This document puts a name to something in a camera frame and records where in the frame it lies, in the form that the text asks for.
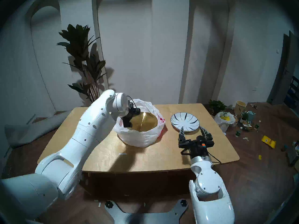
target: wooden table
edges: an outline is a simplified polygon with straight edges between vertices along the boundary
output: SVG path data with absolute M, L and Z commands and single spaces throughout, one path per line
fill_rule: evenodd
M 239 156 L 202 104 L 155 105 L 166 124 L 154 144 L 138 148 L 123 143 L 113 130 L 93 150 L 83 166 L 87 172 L 144 172 L 190 168 L 190 157 L 182 156 L 178 147 L 178 130 L 170 122 L 177 112 L 188 112 L 200 121 L 200 125 L 213 136 L 215 145 L 208 151 L 222 163 L 239 160 Z M 37 163 L 46 156 L 62 149 L 75 132 L 80 117 L 87 108 L 74 108 L 53 135 Z M 186 139 L 194 140 L 201 135 L 200 129 L 185 133 Z

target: white plate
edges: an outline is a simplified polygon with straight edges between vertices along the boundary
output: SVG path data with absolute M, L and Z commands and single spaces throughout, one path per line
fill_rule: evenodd
M 170 118 L 171 124 L 178 130 L 184 126 L 184 132 L 192 132 L 199 127 L 199 120 L 192 114 L 178 112 Z

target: arched panel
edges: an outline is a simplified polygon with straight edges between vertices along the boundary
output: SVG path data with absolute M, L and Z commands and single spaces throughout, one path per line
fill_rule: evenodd
M 110 89 L 149 99 L 151 0 L 98 0 L 103 58 Z
M 58 42 L 65 42 L 59 35 L 61 18 L 57 0 L 42 0 L 33 10 L 31 36 L 36 61 L 44 84 L 56 110 L 71 110 L 83 105 L 78 93 L 68 84 L 81 79 L 72 72 L 68 63 L 69 54 Z
M 224 52 L 227 0 L 190 0 L 180 102 L 206 104 L 212 98 Z

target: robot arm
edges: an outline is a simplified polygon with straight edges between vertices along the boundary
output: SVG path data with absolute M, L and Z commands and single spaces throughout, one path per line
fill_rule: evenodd
M 135 114 L 140 114 L 140 109 L 133 108 L 124 93 L 104 91 L 81 116 L 74 135 L 63 149 L 44 158 L 34 174 L 2 180 L 4 188 L 27 218 L 39 216 L 58 197 L 71 196 L 81 179 L 85 161 L 110 133 L 117 117 L 121 116 L 127 127 Z
M 222 178 L 211 167 L 208 147 L 214 145 L 212 135 L 200 127 L 202 136 L 196 140 L 186 140 L 184 128 L 179 133 L 179 147 L 184 148 L 182 155 L 190 155 L 191 170 L 196 175 L 196 180 L 189 182 L 189 191 L 193 205 L 196 223 L 222 223 L 233 224 L 235 215 L 233 206 Z M 200 201 L 212 194 L 218 194 L 217 200 Z

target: potted plant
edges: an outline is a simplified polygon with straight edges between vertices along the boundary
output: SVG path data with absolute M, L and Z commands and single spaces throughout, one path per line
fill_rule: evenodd
M 213 109 L 212 115 L 215 116 L 217 113 L 223 111 L 226 106 L 220 100 L 211 100 L 209 101 L 209 106 Z
M 246 122 L 248 120 L 248 111 L 242 113 L 242 118 L 240 119 L 240 123 Z
M 105 60 L 97 61 L 95 55 L 89 56 L 88 47 L 98 39 L 90 41 L 93 36 L 88 39 L 89 30 L 87 25 L 84 27 L 76 25 L 75 28 L 69 24 L 67 30 L 59 32 L 69 43 L 59 42 L 57 45 L 64 46 L 66 51 L 75 58 L 74 65 L 63 63 L 77 68 L 84 76 L 82 83 L 72 83 L 68 86 L 79 93 L 83 93 L 91 102 L 94 102 L 100 96 L 99 79 L 105 75 L 101 73 L 106 62 Z

